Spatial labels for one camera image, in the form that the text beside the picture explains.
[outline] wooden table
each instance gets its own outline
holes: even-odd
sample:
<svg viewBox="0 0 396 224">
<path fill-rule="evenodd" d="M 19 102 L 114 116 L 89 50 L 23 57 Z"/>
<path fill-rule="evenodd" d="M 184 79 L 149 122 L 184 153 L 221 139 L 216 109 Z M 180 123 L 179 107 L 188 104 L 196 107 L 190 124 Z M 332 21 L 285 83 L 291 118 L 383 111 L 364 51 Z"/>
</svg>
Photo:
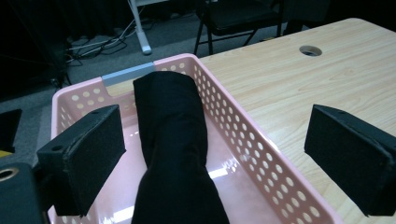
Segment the wooden table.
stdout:
<svg viewBox="0 0 396 224">
<path fill-rule="evenodd" d="M 301 46 L 322 54 L 304 55 Z M 396 223 L 396 216 L 365 217 L 304 153 L 313 104 L 396 136 L 395 33 L 349 19 L 201 60 L 345 223 Z"/>
</svg>

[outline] black cloth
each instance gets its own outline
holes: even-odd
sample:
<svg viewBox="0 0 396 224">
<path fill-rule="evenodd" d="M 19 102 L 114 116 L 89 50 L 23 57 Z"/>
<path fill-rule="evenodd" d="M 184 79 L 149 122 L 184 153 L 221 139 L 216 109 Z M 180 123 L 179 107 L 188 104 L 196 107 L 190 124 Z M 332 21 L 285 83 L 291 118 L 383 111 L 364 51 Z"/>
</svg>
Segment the black cloth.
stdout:
<svg viewBox="0 0 396 224">
<path fill-rule="evenodd" d="M 132 223 L 229 223 L 205 168 L 205 115 L 192 78 L 153 72 L 134 81 L 134 96 L 148 169 Z"/>
</svg>

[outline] black chair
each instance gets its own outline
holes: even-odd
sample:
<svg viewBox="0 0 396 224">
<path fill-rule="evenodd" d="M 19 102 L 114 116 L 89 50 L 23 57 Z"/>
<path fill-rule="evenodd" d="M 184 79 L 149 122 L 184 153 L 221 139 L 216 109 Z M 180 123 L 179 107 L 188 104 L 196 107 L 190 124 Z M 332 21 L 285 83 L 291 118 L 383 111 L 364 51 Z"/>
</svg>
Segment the black chair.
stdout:
<svg viewBox="0 0 396 224">
<path fill-rule="evenodd" d="M 281 36 L 284 0 L 196 0 L 196 15 L 200 19 L 194 54 L 198 46 L 208 44 L 213 54 L 213 42 L 248 35 L 244 46 L 256 32 L 277 26 L 276 37 Z M 207 41 L 201 41 L 202 30 L 207 28 Z M 214 39 L 212 35 L 221 36 Z"/>
</svg>

